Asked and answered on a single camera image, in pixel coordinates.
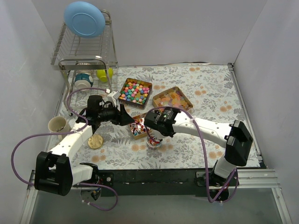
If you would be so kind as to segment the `tin of lollipops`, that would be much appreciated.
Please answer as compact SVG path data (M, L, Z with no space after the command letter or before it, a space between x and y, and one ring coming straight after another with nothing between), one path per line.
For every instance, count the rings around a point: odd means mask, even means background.
M130 131L132 133L133 139L138 140L143 137L147 137L148 134L152 133L152 130L150 128L145 128L144 122L145 122L146 113L134 116L134 122L130 123L128 126L130 128Z

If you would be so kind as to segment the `clear glass bowl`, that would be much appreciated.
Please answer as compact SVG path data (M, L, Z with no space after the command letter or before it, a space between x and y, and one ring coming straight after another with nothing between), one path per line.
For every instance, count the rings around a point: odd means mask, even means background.
M162 140L159 140L156 137L148 137L147 144L150 148L158 148L162 145Z

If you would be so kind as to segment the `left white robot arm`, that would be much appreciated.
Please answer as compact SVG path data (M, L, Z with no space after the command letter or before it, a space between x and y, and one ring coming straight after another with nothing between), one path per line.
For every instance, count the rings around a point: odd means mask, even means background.
M65 196L73 185L81 182L90 187L96 186L100 180L97 166L82 163L73 167L71 161L102 122L126 126L134 119L126 112L124 104L116 106L114 101L104 102L102 96L91 95L87 107L75 122L73 133L66 135L49 152L41 152L37 156L35 189Z

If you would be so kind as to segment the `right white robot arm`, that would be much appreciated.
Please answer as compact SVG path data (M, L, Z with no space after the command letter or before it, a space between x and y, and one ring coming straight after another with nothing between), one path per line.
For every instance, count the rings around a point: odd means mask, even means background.
M211 186L223 186L237 167L247 165L253 138L242 121L235 120L232 124L212 122L192 117L187 111L176 107L166 107L161 114L148 112L144 124L153 131L149 137L151 145L158 145L165 137L183 133L224 148L225 153L206 177Z

